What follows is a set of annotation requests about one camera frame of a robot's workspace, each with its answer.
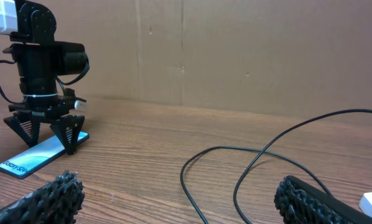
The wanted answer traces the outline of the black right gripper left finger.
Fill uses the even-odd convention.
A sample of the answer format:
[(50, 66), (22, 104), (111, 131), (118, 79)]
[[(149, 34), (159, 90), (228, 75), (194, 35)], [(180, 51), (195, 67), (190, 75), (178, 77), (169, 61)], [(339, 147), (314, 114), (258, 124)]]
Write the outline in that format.
[(64, 171), (53, 181), (0, 209), (0, 224), (70, 224), (85, 199), (76, 172)]

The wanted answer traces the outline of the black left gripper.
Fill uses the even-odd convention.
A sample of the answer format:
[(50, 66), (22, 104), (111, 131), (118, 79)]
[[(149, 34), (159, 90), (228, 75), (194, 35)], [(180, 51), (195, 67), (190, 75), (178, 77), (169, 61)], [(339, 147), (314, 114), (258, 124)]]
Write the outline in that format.
[(68, 96), (58, 95), (57, 77), (78, 74), (79, 77), (66, 83), (71, 85), (86, 75), (89, 60), (84, 45), (71, 42), (55, 42), (51, 45), (12, 44), (3, 52), (12, 55), (17, 63), (19, 86), (26, 99), (23, 103), (10, 104), (10, 112), (21, 112), (15, 112), (3, 121), (29, 147), (34, 147), (39, 140), (40, 122), (34, 121), (25, 112), (47, 119), (58, 119), (50, 125), (51, 130), (68, 155), (76, 153), (85, 117), (69, 114), (77, 99), (73, 90)]

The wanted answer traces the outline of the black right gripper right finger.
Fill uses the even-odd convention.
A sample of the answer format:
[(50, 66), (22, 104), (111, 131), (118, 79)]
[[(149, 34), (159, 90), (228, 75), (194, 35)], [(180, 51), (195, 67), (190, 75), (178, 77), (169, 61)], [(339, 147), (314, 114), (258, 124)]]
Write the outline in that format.
[(292, 175), (280, 182), (274, 204), (287, 224), (372, 224), (372, 217)]

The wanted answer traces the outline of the blue Galaxy smartphone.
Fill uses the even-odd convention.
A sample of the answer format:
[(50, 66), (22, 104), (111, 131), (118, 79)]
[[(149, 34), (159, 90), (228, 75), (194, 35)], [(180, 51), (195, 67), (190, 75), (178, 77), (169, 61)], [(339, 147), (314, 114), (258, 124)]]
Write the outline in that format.
[(0, 163), (0, 172), (17, 179), (25, 179), (65, 153), (66, 150), (58, 137), (52, 136)]

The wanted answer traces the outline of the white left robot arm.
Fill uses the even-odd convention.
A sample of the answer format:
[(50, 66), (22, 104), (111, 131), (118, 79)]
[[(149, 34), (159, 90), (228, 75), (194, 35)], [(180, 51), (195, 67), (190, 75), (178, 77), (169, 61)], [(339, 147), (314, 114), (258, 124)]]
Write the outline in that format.
[(69, 155), (76, 153), (85, 117), (71, 115), (83, 99), (69, 86), (80, 81), (90, 63), (83, 44), (55, 40), (52, 11), (32, 1), (0, 1), (0, 34), (12, 44), (4, 49), (17, 65), (20, 102), (10, 101), (13, 116), (4, 122), (29, 146), (39, 140), (40, 125), (49, 124)]

